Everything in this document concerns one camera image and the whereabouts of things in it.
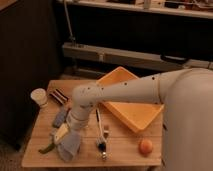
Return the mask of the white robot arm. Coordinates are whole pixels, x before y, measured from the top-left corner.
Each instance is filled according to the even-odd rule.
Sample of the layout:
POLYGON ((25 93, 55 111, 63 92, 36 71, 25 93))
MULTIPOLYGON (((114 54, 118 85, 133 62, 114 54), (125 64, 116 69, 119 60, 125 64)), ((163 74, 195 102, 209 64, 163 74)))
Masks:
POLYGON ((213 71, 164 72, 108 86, 84 84, 72 91, 68 132, 55 138, 59 156, 70 161, 79 150, 78 131, 100 102, 158 103, 164 106, 163 171, 213 170, 213 71))

